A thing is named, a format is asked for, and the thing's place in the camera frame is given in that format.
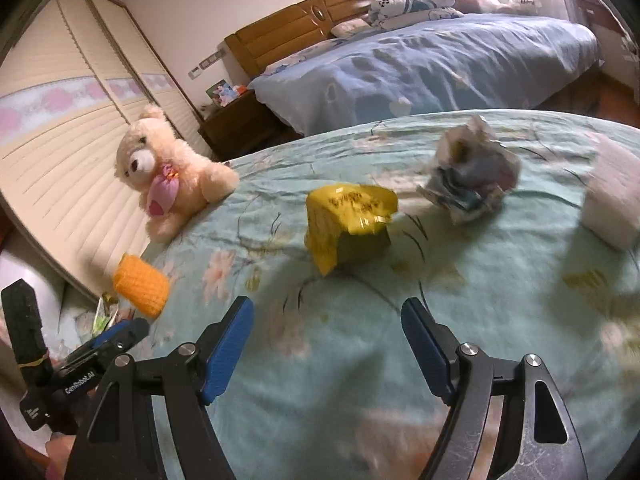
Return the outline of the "person's left hand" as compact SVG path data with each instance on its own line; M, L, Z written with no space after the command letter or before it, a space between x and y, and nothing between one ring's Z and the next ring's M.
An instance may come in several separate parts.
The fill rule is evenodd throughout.
M63 480L70 453L75 443L74 436L55 432L46 443L49 465L46 469L47 480Z

